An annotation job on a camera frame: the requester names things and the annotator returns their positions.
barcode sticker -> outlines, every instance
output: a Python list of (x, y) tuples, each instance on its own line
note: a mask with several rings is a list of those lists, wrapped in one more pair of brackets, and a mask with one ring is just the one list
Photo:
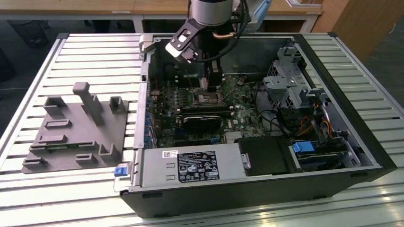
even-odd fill
[(163, 158), (168, 158), (168, 157), (177, 157), (177, 150), (164, 150), (163, 151)]

black trash bin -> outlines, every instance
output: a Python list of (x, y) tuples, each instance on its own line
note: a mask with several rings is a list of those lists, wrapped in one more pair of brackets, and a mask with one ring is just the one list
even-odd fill
[(15, 76), (15, 70), (7, 56), (0, 49), (0, 82), (7, 81)]
[(8, 20), (8, 24), (31, 48), (37, 48), (48, 43), (48, 38), (37, 20)]

aluminum extrusion table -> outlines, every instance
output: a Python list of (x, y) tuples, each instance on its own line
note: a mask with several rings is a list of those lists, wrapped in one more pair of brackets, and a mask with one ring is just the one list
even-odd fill
[[(140, 81), (140, 34), (71, 34), (56, 40), (0, 140), (0, 226), (397, 226), (404, 219), (404, 110), (339, 38), (304, 35), (399, 169), (332, 198), (141, 219), (113, 191), (113, 168), (24, 175), (47, 96), (79, 102), (87, 81), (100, 101), (129, 101), (123, 161), (131, 161)], [(313, 71), (308, 71), (320, 86)]]

white sticker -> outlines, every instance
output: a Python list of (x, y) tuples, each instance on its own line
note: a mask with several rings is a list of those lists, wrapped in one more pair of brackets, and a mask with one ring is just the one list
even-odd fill
[(307, 14), (321, 15), (321, 12), (307, 12)]
[(177, 157), (177, 153), (179, 153), (177, 150), (164, 150), (163, 151), (163, 158)]
[(131, 13), (131, 11), (112, 11), (112, 13)]

black cable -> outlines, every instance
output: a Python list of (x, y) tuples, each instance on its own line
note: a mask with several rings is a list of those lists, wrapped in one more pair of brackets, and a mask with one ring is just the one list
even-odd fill
[(259, 107), (257, 107), (257, 97), (259, 97), (259, 90), (260, 90), (260, 86), (263, 85), (263, 81), (260, 81), (257, 84), (256, 84), (256, 90), (255, 90), (255, 93), (253, 93), (253, 106), (255, 106), (255, 110), (259, 111)]
[(257, 71), (257, 73), (264, 75), (264, 72), (259, 69), (259, 67), (256, 65), (245, 65), (245, 67), (252, 67)]
[(247, 25), (248, 25), (248, 13), (249, 13), (249, 9), (248, 9), (248, 4), (247, 4), (247, 0), (241, 0), (241, 21), (243, 24), (240, 26), (240, 29), (237, 30), (236, 34), (235, 34), (235, 38), (233, 38), (233, 42), (232, 44), (229, 44), (223, 50), (221, 52), (211, 58), (207, 59), (192, 59), (193, 62), (197, 63), (207, 63), (211, 61), (215, 61), (216, 59), (219, 59), (220, 57), (223, 57), (228, 52), (231, 52), (231, 50), (236, 47), (237, 43), (239, 43), (239, 39), (241, 36), (241, 33), (244, 32)]
[[(272, 123), (273, 123), (273, 120), (275, 120), (275, 119), (276, 119), (276, 117), (271, 119), (271, 122), (272, 122)], [(271, 126), (269, 126), (271, 133), (272, 133), (272, 125), (273, 125), (273, 124), (271, 124)], [(281, 131), (281, 130), (280, 130), (280, 131)], [(271, 134), (271, 133), (269, 133), (269, 134)]]
[(263, 110), (263, 111), (260, 111), (259, 116), (263, 118), (263, 120), (265, 120), (269, 124), (275, 125), (275, 126), (283, 131), (283, 133), (284, 133), (288, 137), (292, 137), (293, 134), (291, 133), (291, 131), (289, 131), (285, 127), (283, 127), (280, 124), (276, 124), (276, 123), (273, 122), (273, 120), (276, 119), (276, 117), (275, 117), (272, 120), (269, 120), (268, 118), (265, 118), (265, 117), (261, 115), (261, 113), (265, 112), (265, 111), (269, 111), (271, 113), (273, 113), (275, 110)]
[(277, 111), (276, 111), (276, 110), (263, 110), (263, 111), (259, 113), (259, 115), (261, 115), (261, 113), (264, 113), (264, 112), (271, 112), (271, 113), (273, 113), (273, 114), (277, 114)]
[(189, 18), (189, 9), (191, 9), (191, 0), (188, 0), (188, 11), (187, 11), (187, 19)]

